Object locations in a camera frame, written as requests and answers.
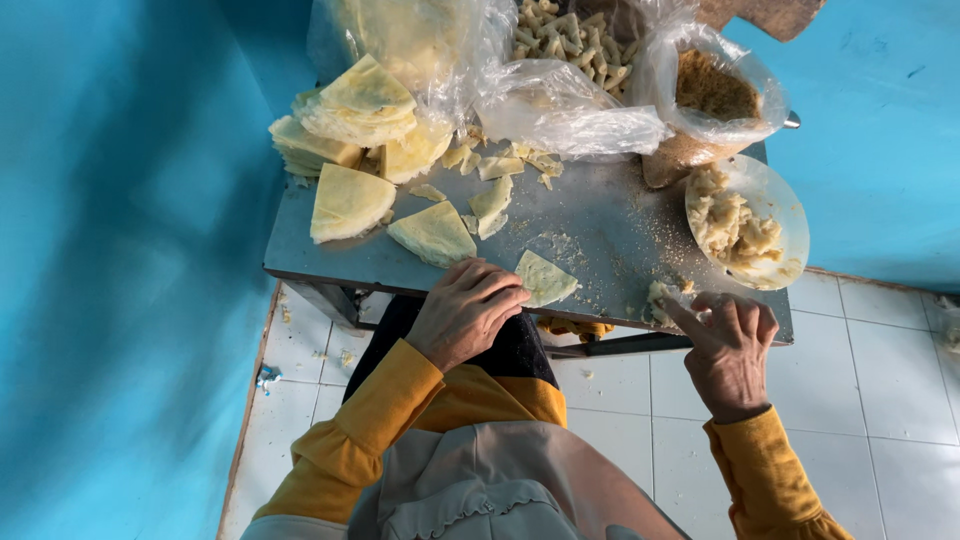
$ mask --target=yellow sleeve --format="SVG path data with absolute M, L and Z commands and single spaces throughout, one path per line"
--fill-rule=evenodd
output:
M 254 519 L 286 514 L 345 524 L 381 456 L 444 387 L 444 375 L 399 339 L 333 420 L 294 441 L 294 468 Z
M 740 540 L 853 540 L 820 504 L 773 407 L 729 425 L 709 421 L 710 451 L 730 490 Z

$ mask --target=plate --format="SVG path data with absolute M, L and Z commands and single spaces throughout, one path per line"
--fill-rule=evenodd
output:
M 717 167 L 730 175 L 727 190 L 736 191 L 746 199 L 747 206 L 754 215 L 762 218 L 773 217 L 780 223 L 782 227 L 780 247 L 783 248 L 783 259 L 781 262 L 764 260 L 747 268 L 728 268 L 705 249 L 705 246 L 701 245 L 700 250 L 714 266 L 742 285 L 758 290 L 777 290 L 786 287 L 802 274 L 810 252 L 810 228 L 806 224 L 804 206 L 801 205 L 786 180 L 759 160 L 737 154 L 727 160 L 717 161 Z M 697 196 L 689 180 L 686 184 L 684 202 L 686 221 L 690 231 L 693 232 L 689 209 L 691 204 L 697 202 Z

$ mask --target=bag of breadcrumbs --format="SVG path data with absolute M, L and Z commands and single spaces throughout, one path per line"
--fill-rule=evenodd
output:
M 783 126 L 786 90 L 749 49 L 695 20 L 697 4 L 635 0 L 646 38 L 636 61 L 642 84 L 625 101 L 654 105 L 675 135 L 644 156 L 643 179 L 673 184 L 697 165 L 729 158 Z

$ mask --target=wrist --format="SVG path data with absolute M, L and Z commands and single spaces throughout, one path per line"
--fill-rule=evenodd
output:
M 750 420 L 770 410 L 771 406 L 770 402 L 765 400 L 751 405 L 715 405 L 710 408 L 710 413 L 713 415 L 713 423 L 723 426 Z

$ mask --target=yellow long-sleeve shirt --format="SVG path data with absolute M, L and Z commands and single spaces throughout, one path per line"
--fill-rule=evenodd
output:
M 543 380 L 490 377 L 473 365 L 444 375 L 400 339 L 332 420 L 294 442 L 293 470 L 253 518 L 345 524 L 363 488 L 380 478 L 384 451 L 409 428 L 446 432 L 518 420 L 565 428 L 564 395 Z M 738 538 L 851 539 L 821 506 L 773 408 L 727 426 L 708 422 L 704 430 L 731 492 Z

